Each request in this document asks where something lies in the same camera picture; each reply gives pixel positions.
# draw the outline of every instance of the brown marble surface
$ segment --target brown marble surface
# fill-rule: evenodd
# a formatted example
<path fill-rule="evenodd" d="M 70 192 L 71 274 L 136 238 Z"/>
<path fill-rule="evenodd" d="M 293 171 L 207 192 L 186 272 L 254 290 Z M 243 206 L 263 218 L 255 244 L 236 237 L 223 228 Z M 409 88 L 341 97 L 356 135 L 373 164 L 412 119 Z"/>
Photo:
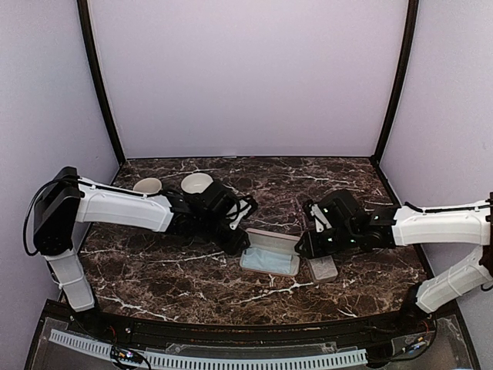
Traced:
<path fill-rule="evenodd" d="M 242 221 L 244 229 L 300 235 L 307 227 L 301 204 L 336 189 L 351 190 L 368 210 L 390 203 L 369 161 L 359 158 L 131 160 L 115 185 L 130 189 L 157 177 L 178 189 L 195 172 L 254 195 L 260 207 Z M 314 284 L 303 260 L 295 278 L 259 274 L 213 244 L 111 224 L 94 224 L 80 256 L 104 311 L 194 324 L 296 324 L 389 312 L 425 279 L 413 247 L 334 255 L 337 280 Z"/>

